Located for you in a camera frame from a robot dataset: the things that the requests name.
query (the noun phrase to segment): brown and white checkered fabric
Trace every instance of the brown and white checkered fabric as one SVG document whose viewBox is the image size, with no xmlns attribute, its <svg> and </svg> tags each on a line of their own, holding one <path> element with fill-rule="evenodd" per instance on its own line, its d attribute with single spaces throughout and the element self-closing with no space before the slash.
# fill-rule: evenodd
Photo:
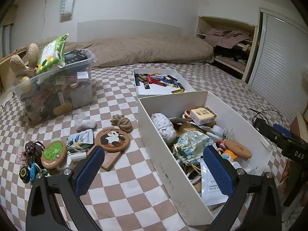
<svg viewBox="0 0 308 231">
<path fill-rule="evenodd" d="M 128 117 L 134 127 L 129 134 L 129 148 L 109 172 L 100 169 L 88 193 L 81 197 L 88 212 L 103 230 L 188 230 L 169 199 L 139 135 L 133 69 L 147 67 L 175 69 L 193 88 L 211 91 L 250 123 L 253 113 L 249 108 L 258 111 L 274 109 L 261 96 L 251 93 L 242 82 L 208 64 L 134 64 L 92 70 L 94 101 L 83 110 L 88 119 L 97 121 L 95 134 L 110 126 L 110 119 L 115 114 Z M 268 119 L 271 124 L 280 123 L 280 117 L 275 113 L 268 114 Z M 288 127 L 290 123 L 285 120 L 284 124 Z M 30 183 L 24 184 L 18 177 L 20 166 L 15 164 L 18 145 L 23 146 L 30 140 L 40 140 L 46 144 L 56 137 L 66 140 L 73 133 L 76 130 L 72 114 L 31 125 L 16 96 L 0 113 L 0 201 L 18 230 L 25 230 L 31 189 Z M 276 182 L 281 178 L 285 163 L 286 158 L 281 155 L 281 150 L 275 150 L 269 167 L 276 176 Z M 57 198 L 69 227 L 76 230 L 61 196 Z"/>
</svg>

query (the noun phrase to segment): rope bundle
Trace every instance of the rope bundle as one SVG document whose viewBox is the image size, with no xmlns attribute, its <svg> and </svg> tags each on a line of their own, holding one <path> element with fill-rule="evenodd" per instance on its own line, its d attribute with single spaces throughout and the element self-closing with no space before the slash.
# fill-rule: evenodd
<svg viewBox="0 0 308 231">
<path fill-rule="evenodd" d="M 124 115 L 114 115 L 110 120 L 113 126 L 118 126 L 121 130 L 125 132 L 132 131 L 133 127 L 131 125 L 131 121 L 124 117 Z"/>
</svg>

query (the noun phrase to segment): red object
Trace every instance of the red object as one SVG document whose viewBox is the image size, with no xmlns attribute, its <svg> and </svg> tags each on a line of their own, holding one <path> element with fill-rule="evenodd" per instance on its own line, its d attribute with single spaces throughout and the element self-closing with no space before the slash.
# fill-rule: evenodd
<svg viewBox="0 0 308 231">
<path fill-rule="evenodd" d="M 149 84 L 152 84 L 152 79 L 151 79 L 150 75 L 147 75 L 147 81 L 149 82 Z"/>
<path fill-rule="evenodd" d="M 152 83 L 157 84 L 157 85 L 160 85 L 160 86 L 163 86 L 163 87 L 166 87 L 166 86 L 167 86 L 166 84 L 163 84 L 163 83 L 158 82 L 158 81 L 156 81 L 156 80 L 152 80 Z"/>
</svg>

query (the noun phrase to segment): pink cloth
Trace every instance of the pink cloth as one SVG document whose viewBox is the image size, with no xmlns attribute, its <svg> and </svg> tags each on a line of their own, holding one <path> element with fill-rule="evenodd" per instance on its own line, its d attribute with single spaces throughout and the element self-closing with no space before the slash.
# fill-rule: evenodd
<svg viewBox="0 0 308 231">
<path fill-rule="evenodd" d="M 231 49 L 236 44 L 251 38 L 241 31 L 221 30 L 212 28 L 206 33 L 205 41 L 213 47 L 221 46 Z"/>
</svg>

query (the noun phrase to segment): silver screw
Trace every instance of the silver screw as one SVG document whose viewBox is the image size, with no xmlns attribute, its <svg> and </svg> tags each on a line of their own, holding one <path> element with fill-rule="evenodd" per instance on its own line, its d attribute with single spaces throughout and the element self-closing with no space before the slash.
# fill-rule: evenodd
<svg viewBox="0 0 308 231">
<path fill-rule="evenodd" d="M 236 170 L 236 173 L 237 173 L 238 175 L 242 176 L 243 174 L 245 174 L 245 170 L 242 169 L 242 168 L 239 168 L 239 169 Z"/>
<path fill-rule="evenodd" d="M 67 168 L 63 171 L 64 175 L 68 176 L 72 172 L 71 169 Z"/>
<path fill-rule="evenodd" d="M 265 176 L 269 179 L 273 178 L 273 175 L 270 172 L 265 173 Z"/>
<path fill-rule="evenodd" d="M 37 179 L 41 179 L 41 178 L 42 178 L 42 176 L 43 176 L 43 174 L 42 174 L 42 173 L 38 173 L 35 177 L 36 177 Z"/>
</svg>

